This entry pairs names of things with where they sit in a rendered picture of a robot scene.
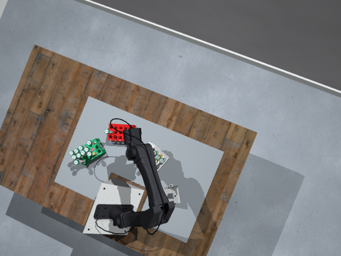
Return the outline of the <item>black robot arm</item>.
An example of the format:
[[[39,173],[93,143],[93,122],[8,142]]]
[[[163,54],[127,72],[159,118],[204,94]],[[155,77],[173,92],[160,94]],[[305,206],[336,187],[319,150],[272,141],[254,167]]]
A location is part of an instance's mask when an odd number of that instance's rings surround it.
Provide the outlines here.
[[[162,205],[164,204],[165,213],[161,225],[167,223],[175,209],[175,204],[174,201],[169,202],[161,185],[152,145],[145,144],[150,156],[149,159],[147,150],[140,140],[126,134],[123,135],[127,147],[126,157],[136,164],[143,178],[148,194],[149,209],[134,212],[133,205],[98,204],[94,219],[112,219],[113,226],[122,229],[130,226],[142,226],[143,229],[147,230],[160,224],[163,216]]]

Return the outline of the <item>green test tube rack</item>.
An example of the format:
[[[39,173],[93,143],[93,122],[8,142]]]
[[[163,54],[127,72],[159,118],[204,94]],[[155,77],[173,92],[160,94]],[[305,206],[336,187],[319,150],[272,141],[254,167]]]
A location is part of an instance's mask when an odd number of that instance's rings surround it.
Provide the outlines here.
[[[94,156],[83,156],[82,158],[79,158],[79,160],[82,160],[84,159],[85,162],[82,163],[82,165],[86,165],[88,163],[90,163],[91,161],[95,160],[96,158],[100,157],[101,155],[105,154],[106,153],[106,150],[104,149],[100,139],[94,139],[92,141],[96,141],[96,144],[95,145],[83,145],[83,146],[88,146],[89,148],[94,148],[94,151],[92,152],[96,152],[97,155],[94,155]]]

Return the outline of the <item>red test tube rack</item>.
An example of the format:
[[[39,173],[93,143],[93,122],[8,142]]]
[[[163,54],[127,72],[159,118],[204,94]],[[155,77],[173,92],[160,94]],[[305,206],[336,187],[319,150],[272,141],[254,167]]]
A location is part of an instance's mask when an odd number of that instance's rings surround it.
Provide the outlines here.
[[[111,124],[116,130],[123,132],[123,130],[130,129],[130,126],[127,124]],[[109,124],[109,130],[112,130],[113,133],[108,133],[108,140],[113,141],[124,141],[124,135],[123,133],[120,133],[113,129]]]

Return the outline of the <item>grey bench mat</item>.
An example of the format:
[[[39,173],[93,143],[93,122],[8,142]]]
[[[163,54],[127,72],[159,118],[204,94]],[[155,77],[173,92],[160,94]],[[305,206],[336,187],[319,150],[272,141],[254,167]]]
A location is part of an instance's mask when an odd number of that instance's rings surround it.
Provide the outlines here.
[[[111,173],[145,187],[136,164],[126,157],[124,141],[108,140],[104,132],[114,118],[141,128],[142,142],[152,141],[170,157],[157,172],[163,189],[178,186],[180,203],[175,203],[169,221],[158,231],[187,243],[224,154],[219,149],[88,96],[54,182],[92,200]],[[69,152],[93,139],[100,139],[106,153],[86,165],[75,165],[79,159],[72,159]]]

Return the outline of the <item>white tube rack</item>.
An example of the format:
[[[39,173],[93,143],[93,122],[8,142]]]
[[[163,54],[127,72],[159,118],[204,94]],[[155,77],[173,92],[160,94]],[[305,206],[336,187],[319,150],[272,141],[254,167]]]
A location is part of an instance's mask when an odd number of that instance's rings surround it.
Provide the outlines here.
[[[165,160],[163,163],[160,163],[160,161],[158,161],[158,163],[156,164],[157,171],[159,171],[159,170],[164,166],[164,164],[170,159],[170,157],[168,157],[168,156],[167,156],[161,149],[159,149],[152,141],[150,141],[149,144],[152,145],[153,150],[159,152],[159,154],[157,154],[157,155],[162,154],[162,158],[166,158],[166,160]]]

